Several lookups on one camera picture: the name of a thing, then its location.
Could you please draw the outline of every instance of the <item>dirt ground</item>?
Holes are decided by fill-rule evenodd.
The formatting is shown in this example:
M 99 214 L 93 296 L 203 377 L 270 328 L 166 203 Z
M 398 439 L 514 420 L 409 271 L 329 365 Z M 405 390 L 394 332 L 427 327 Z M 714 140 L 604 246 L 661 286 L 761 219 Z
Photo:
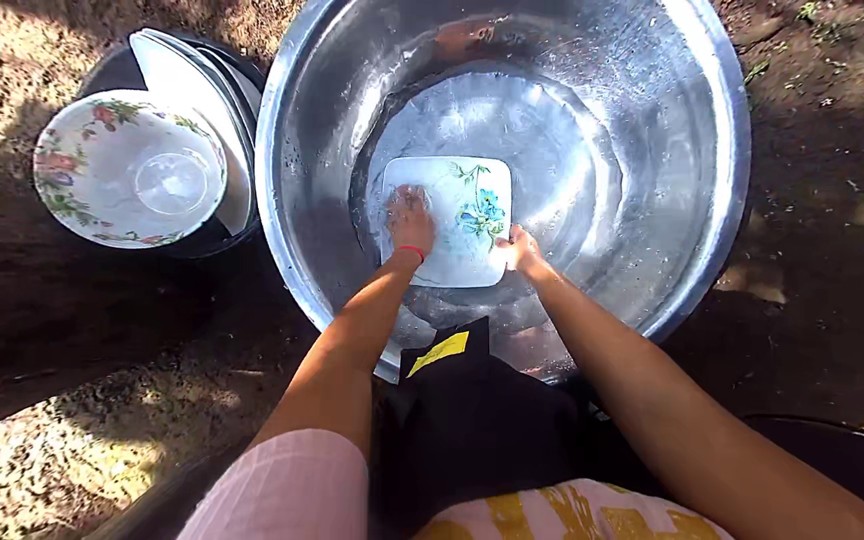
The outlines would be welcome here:
M 178 465 L 252 433 L 316 337 L 262 238 L 194 267 L 109 262 L 79 255 L 29 187 L 39 131 L 129 32 L 191 31 L 267 67 L 301 5 L 0 0 L 0 215 L 25 224 L 0 226 L 0 342 L 26 344 L 0 343 L 0 373 L 43 356 L 75 373 L 0 382 L 0 538 L 87 534 Z M 664 347 L 736 414 L 864 426 L 864 2 L 808 6 L 715 2 L 749 77 L 748 220 Z M 102 279 L 84 276 L 99 266 Z M 63 278 L 12 285 L 40 272 Z M 46 306 L 59 323 L 43 333 L 26 320 Z M 136 317 L 128 334 L 122 317 Z M 68 345 L 95 333 L 119 354 L 93 361 L 91 345 Z

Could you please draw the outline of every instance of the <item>floral bowl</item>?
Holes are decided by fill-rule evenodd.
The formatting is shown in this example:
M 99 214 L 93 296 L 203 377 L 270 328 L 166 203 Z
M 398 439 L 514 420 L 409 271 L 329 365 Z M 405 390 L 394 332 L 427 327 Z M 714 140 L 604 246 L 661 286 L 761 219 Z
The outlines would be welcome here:
M 226 155 L 197 112 L 144 90 L 68 105 L 35 147 L 35 188 L 77 235 L 114 248 L 170 244 L 195 232 L 226 192 Z

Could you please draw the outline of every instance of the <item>black cloth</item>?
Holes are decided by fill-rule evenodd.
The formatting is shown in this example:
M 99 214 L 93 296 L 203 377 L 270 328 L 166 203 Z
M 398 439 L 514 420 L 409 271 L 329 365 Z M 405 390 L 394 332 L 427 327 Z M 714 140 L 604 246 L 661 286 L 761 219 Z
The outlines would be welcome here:
M 406 377 L 416 359 L 465 331 L 464 352 Z M 574 399 L 491 356 L 488 319 L 404 350 L 399 373 L 385 399 L 370 482 L 372 508 L 392 536 L 414 534 L 458 503 L 576 478 Z

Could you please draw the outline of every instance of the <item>square plate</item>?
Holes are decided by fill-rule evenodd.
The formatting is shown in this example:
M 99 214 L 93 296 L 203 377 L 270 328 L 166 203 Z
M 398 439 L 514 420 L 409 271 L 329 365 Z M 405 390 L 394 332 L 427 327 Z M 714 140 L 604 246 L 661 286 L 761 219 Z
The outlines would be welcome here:
M 487 288 L 505 273 L 505 256 L 495 239 L 508 239 L 512 222 L 512 173 L 498 159 L 456 155 L 397 157 L 382 176 L 384 200 L 404 184 L 422 186 L 436 239 L 412 285 L 429 288 Z M 383 229 L 382 262 L 392 256 Z

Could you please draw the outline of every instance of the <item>metal basin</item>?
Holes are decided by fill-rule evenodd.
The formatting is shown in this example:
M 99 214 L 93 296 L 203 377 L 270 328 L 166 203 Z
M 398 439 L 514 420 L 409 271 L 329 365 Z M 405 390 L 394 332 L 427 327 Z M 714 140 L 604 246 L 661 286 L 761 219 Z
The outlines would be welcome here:
M 712 284 L 748 184 L 738 61 L 704 0 L 311 0 L 282 40 L 256 141 L 262 225 L 323 329 L 378 267 L 381 171 L 400 156 L 496 158 L 523 224 L 590 297 L 662 339 Z M 518 275 L 413 287 L 402 348 L 488 315 L 498 358 L 574 366 Z

